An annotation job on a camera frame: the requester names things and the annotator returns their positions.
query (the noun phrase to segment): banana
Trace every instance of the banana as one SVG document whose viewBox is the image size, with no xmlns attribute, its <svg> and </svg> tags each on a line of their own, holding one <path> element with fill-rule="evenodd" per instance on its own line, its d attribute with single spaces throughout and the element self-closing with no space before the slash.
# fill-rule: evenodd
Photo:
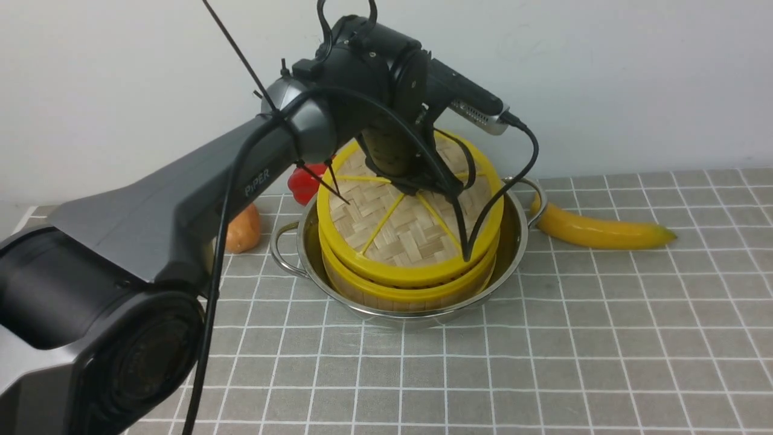
<svg viewBox="0 0 773 435">
<path fill-rule="evenodd" d="M 534 198 L 532 214 L 540 208 Z M 620 222 L 572 214 L 548 202 L 537 227 L 551 237 L 596 249 L 653 249 L 676 240 L 676 234 L 655 223 Z"/>
</svg>

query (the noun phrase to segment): yellow plastic rim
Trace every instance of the yellow plastic rim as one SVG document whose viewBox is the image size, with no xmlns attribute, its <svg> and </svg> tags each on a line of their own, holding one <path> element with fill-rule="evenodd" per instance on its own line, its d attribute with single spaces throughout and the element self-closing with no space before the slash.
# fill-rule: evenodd
<svg viewBox="0 0 773 435">
<path fill-rule="evenodd" d="M 484 273 L 488 276 L 483 285 L 479 289 L 475 289 L 475 293 L 478 293 L 486 288 L 489 284 L 489 280 L 491 279 L 492 274 L 494 273 L 494 263 L 496 261 L 496 250 L 499 247 L 499 238 L 496 239 L 495 245 L 492 246 L 492 249 L 487 251 L 483 259 L 472 269 L 470 269 L 469 272 L 459 276 L 458 279 L 455 279 L 449 283 L 441 284 L 440 286 L 427 289 L 395 289 L 392 287 L 381 286 L 377 283 L 373 283 L 368 279 L 364 279 L 362 276 L 358 276 L 351 270 L 347 269 L 346 266 L 341 263 L 339 258 L 330 249 L 330 246 L 324 238 L 319 239 L 319 244 L 322 248 L 322 256 L 327 260 L 326 263 L 329 264 L 346 282 L 356 287 L 361 292 L 367 293 L 381 300 L 388 300 L 390 302 L 423 303 L 464 292 L 478 277 L 480 277 L 480 275 Z"/>
<path fill-rule="evenodd" d="M 470 150 L 470 153 L 472 154 L 473 159 L 480 167 L 480 170 L 477 172 L 478 176 L 484 176 L 487 181 L 489 182 L 489 186 L 491 189 L 491 196 L 493 197 L 494 194 L 499 190 L 499 188 L 502 186 L 502 181 L 499 179 L 499 177 L 496 175 L 496 170 L 494 169 L 494 166 L 491 164 L 488 158 L 483 155 L 480 151 L 478 151 L 470 142 L 467 140 L 460 138 L 456 135 L 452 135 L 451 133 L 446 133 L 449 136 L 458 139 L 462 143 L 464 143 L 467 148 Z M 436 133 L 436 136 L 438 138 L 443 138 L 440 133 Z M 359 149 L 359 145 L 356 142 L 351 142 L 347 146 L 344 146 L 341 152 L 337 155 L 337 157 L 333 160 L 332 164 L 332 170 L 338 171 L 343 165 L 343 163 L 357 150 Z M 330 171 L 326 171 L 325 175 L 322 177 L 322 179 L 329 185 L 332 186 L 332 177 L 330 175 Z M 339 180 L 345 180 L 347 177 L 345 176 L 338 176 Z M 379 177 L 352 177 L 353 180 L 359 180 L 362 179 L 363 181 L 380 181 L 383 183 L 388 183 L 387 180 Z M 320 239 L 325 239 L 327 243 L 329 244 L 330 249 L 335 252 L 335 256 L 353 271 L 357 275 L 366 277 L 367 279 L 371 279 L 372 281 L 382 283 L 386 286 L 398 286 L 398 287 L 421 287 L 421 286 L 434 286 L 438 283 L 442 283 L 445 281 L 448 281 L 449 279 L 452 279 L 456 276 L 460 276 L 461 274 L 465 273 L 466 270 L 470 269 L 470 265 L 474 265 L 475 263 L 479 262 L 483 256 L 491 251 L 491 247 L 495 239 L 499 237 L 499 226 L 502 223 L 502 213 L 504 213 L 504 198 L 500 198 L 496 201 L 494 204 L 494 207 L 489 211 L 489 220 L 486 222 L 486 224 L 481 228 L 481 231 L 478 233 L 478 239 L 475 241 L 475 246 L 472 249 L 472 255 L 470 256 L 470 261 L 465 262 L 464 259 L 461 257 L 461 249 L 459 254 L 454 257 L 451 260 L 448 260 L 446 262 L 442 262 L 441 264 L 437 265 L 429 265 L 424 267 L 417 267 L 417 268 L 407 268 L 407 267 L 399 267 L 399 266 L 393 266 L 393 265 L 386 265 L 382 262 L 377 262 L 371 259 L 368 259 L 364 252 L 369 247 L 368 245 L 361 251 L 355 251 L 352 249 L 352 247 L 349 246 L 348 243 L 346 243 L 346 240 L 341 236 L 341 234 L 338 232 L 338 230 L 335 229 L 335 225 L 332 221 L 332 216 L 330 215 L 330 192 L 325 189 L 324 187 L 321 187 L 318 192 L 318 205 L 317 205 L 317 215 L 319 218 L 319 234 Z M 433 214 L 436 217 L 436 220 L 438 223 L 443 227 L 444 230 L 446 230 L 447 233 L 451 236 L 452 239 L 454 239 L 457 242 L 457 246 L 459 246 L 458 240 L 456 240 L 456 237 L 450 232 L 450 230 L 445 226 L 445 223 L 441 220 L 437 219 L 437 211 L 432 209 L 431 207 L 426 204 L 426 201 L 423 201 L 425 205 L 427 205 L 428 210 L 431 214 Z M 391 207 L 391 211 L 394 211 L 397 204 Z M 375 238 L 377 232 L 380 230 L 380 228 L 374 229 L 374 234 L 372 238 Z"/>
</svg>

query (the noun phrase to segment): pot handle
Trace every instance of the pot handle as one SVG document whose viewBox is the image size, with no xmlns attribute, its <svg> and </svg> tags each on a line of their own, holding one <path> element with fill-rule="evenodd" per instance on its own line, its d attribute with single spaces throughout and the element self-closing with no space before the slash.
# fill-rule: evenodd
<svg viewBox="0 0 773 435">
<path fill-rule="evenodd" d="M 504 181 L 505 183 L 507 183 L 509 180 L 512 180 L 511 176 L 508 176 L 502 179 L 502 181 Z M 540 209 L 537 210 L 536 213 L 526 223 L 526 226 L 531 228 L 540 220 L 542 215 L 545 213 L 545 210 L 547 209 L 547 193 L 542 188 L 542 186 L 540 186 L 539 183 L 530 179 L 529 177 L 525 176 L 518 182 L 528 184 L 529 186 L 531 186 L 534 189 L 534 192 L 536 193 L 536 195 L 540 198 Z"/>
<path fill-rule="evenodd" d="M 275 231 L 271 235 L 271 243 L 269 245 L 269 249 L 271 250 L 271 257 L 274 258 L 274 261 L 277 262 L 277 265 L 284 270 L 285 272 L 289 273 L 290 275 L 297 276 L 298 278 L 306 278 L 310 279 L 308 276 L 308 273 L 299 267 L 295 267 L 294 265 L 290 264 L 287 260 L 282 257 L 282 254 L 279 252 L 279 238 L 286 232 L 290 230 L 295 230 L 298 228 L 299 222 L 291 222 L 290 224 L 285 225 L 282 228 L 279 228 L 278 231 Z"/>
</svg>

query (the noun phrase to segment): metal bowl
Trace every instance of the metal bowl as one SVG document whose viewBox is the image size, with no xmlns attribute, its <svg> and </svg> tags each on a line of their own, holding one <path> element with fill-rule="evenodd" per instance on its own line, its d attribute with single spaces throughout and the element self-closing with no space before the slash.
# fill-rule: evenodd
<svg viewBox="0 0 773 435">
<path fill-rule="evenodd" d="M 287 224 L 271 235 L 271 256 L 285 272 L 298 278 L 310 279 L 328 296 L 347 306 L 372 324 L 406 329 L 421 329 L 446 324 L 482 305 L 518 267 L 523 253 L 526 251 L 529 228 L 540 219 L 547 206 L 547 196 L 539 184 L 527 178 L 520 180 L 520 183 L 528 184 L 536 191 L 540 197 L 540 209 L 535 216 L 527 220 L 523 207 L 515 194 L 508 192 L 504 196 L 506 199 L 505 211 L 502 217 L 499 247 L 497 248 L 496 263 L 489 281 L 490 284 L 475 296 L 439 310 L 412 313 L 378 310 L 354 302 L 336 292 L 328 281 L 327 272 L 322 262 L 316 198 L 306 206 L 300 221 Z M 279 238 L 296 228 L 300 228 L 300 231 L 296 233 L 298 256 L 301 260 L 300 268 L 290 264 L 279 252 Z"/>
</svg>

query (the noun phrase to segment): gray checkered mat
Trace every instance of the gray checkered mat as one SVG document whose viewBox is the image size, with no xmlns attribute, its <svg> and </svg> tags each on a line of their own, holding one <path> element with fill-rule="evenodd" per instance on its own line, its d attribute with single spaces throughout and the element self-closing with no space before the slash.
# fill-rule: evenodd
<svg viewBox="0 0 773 435">
<path fill-rule="evenodd" d="M 773 433 L 773 170 L 542 184 L 561 207 L 679 240 L 600 252 L 532 231 L 482 309 L 402 333 L 284 274 L 268 236 L 301 208 L 260 198 L 261 247 L 227 259 L 196 433 Z M 189 388 L 129 435 L 178 433 Z"/>
</svg>

